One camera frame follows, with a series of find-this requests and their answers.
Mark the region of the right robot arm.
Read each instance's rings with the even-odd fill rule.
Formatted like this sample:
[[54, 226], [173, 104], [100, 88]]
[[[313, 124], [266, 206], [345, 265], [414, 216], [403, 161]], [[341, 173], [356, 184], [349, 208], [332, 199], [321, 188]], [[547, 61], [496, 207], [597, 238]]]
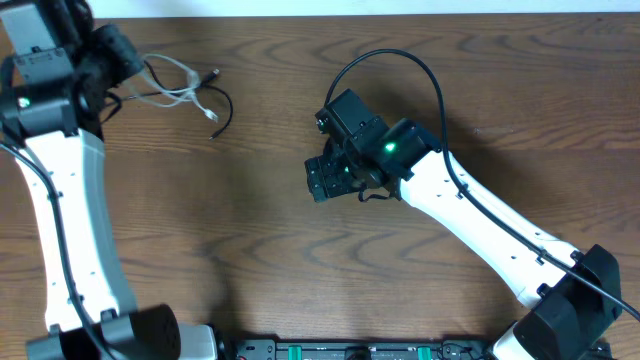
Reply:
[[432, 217], [482, 258], [529, 312], [490, 345], [495, 359], [587, 359], [619, 318], [617, 259], [582, 252], [543, 231], [475, 180], [441, 142], [403, 118], [388, 126], [351, 90], [316, 115], [328, 135], [305, 162], [317, 202], [388, 190]]

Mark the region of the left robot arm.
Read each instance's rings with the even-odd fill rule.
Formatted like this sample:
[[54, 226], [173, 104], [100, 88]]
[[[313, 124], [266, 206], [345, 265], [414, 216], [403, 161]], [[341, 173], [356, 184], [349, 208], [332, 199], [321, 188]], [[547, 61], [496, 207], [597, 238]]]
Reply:
[[140, 309], [122, 270], [104, 188], [104, 119], [115, 89], [144, 63], [84, 1], [5, 1], [14, 52], [1, 65], [1, 146], [18, 163], [36, 214], [47, 281], [47, 335], [30, 359], [207, 359], [214, 330]]

